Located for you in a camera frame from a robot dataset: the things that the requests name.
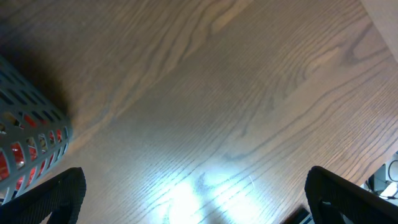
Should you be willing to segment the red yellow spaghetti packet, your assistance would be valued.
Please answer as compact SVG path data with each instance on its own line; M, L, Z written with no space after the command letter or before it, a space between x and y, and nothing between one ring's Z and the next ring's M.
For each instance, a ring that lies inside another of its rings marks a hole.
M54 111L1 113L1 192L19 196L55 167L68 150L67 118Z

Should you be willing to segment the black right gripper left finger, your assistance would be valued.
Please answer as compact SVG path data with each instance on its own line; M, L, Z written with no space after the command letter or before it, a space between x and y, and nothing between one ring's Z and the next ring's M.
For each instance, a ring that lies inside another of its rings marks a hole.
M1 206L1 223L76 223L86 194L81 167L72 167Z

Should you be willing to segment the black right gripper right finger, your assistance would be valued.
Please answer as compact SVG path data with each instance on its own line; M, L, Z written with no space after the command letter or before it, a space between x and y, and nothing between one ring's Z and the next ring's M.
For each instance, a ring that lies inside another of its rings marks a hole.
M397 206L320 166L308 172L305 194L315 223L397 223Z

